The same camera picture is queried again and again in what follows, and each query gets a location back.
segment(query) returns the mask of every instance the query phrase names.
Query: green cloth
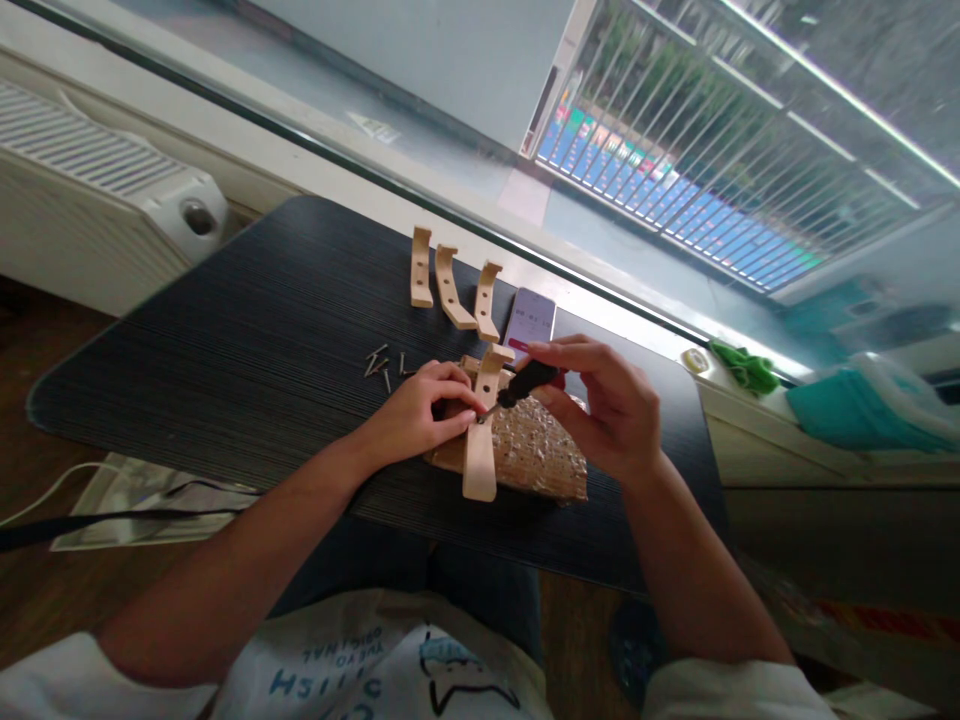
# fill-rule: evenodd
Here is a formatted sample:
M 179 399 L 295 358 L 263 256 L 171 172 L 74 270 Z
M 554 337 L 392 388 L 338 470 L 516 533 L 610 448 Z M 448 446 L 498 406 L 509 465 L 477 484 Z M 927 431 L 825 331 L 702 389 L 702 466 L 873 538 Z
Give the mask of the green cloth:
M 710 351 L 730 371 L 740 387 L 756 395 L 769 395 L 780 387 L 780 381 L 771 372 L 773 362 L 769 358 L 751 355 L 746 348 L 738 350 L 719 340 L 710 341 Z

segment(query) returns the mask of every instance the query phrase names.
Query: wooden floor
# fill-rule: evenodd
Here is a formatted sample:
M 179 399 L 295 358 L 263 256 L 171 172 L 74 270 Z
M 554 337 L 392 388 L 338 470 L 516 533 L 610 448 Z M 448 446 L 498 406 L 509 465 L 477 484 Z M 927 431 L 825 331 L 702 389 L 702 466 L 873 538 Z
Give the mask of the wooden floor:
M 105 456 L 36 430 L 24 407 L 47 369 L 109 324 L 95 311 L 0 278 L 0 518 L 73 465 Z M 75 473 L 30 519 L 68 513 L 91 474 Z M 0 667 L 92 627 L 189 550 L 183 544 L 51 553 L 42 545 L 0 555 Z M 557 719 L 639 717 L 607 659 L 607 626 L 622 594 L 547 573 L 541 590 L 547 694 Z

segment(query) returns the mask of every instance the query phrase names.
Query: screwdriver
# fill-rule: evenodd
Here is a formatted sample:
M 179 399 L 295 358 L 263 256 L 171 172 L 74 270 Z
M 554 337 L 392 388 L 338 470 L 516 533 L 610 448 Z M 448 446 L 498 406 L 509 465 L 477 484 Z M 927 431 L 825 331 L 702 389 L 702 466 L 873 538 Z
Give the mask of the screwdriver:
M 560 368 L 544 365 L 537 360 L 531 360 L 520 372 L 514 375 L 503 390 L 497 393 L 497 404 L 483 415 L 477 416 L 481 425 L 500 408 L 510 409 L 519 401 L 530 395 L 530 391 L 541 385 L 553 382 L 560 374 Z

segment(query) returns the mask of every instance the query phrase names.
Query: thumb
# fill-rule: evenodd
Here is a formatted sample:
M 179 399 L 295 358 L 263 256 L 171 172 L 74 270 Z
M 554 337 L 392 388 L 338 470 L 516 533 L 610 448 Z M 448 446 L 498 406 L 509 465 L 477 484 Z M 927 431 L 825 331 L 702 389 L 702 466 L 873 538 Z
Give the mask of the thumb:
M 477 413 L 475 410 L 464 410 L 452 418 L 435 422 L 433 428 L 436 433 L 437 445 L 460 435 L 470 427 L 471 423 L 475 422 L 476 419 Z
M 530 394 L 557 419 L 557 422 L 563 425 L 584 455 L 590 455 L 591 451 L 598 448 L 606 438 L 597 421 L 560 388 L 541 385 L 534 388 Z

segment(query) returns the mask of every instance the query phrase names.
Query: graphic print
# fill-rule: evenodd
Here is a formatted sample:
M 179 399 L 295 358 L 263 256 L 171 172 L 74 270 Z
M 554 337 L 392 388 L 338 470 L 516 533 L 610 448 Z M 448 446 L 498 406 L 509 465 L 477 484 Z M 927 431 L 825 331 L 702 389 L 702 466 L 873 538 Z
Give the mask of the graphic print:
M 495 693 L 520 709 L 516 693 L 501 687 L 480 659 L 451 637 L 431 638 L 427 632 L 420 645 L 420 669 L 430 678 L 430 704 L 437 717 L 457 693 Z

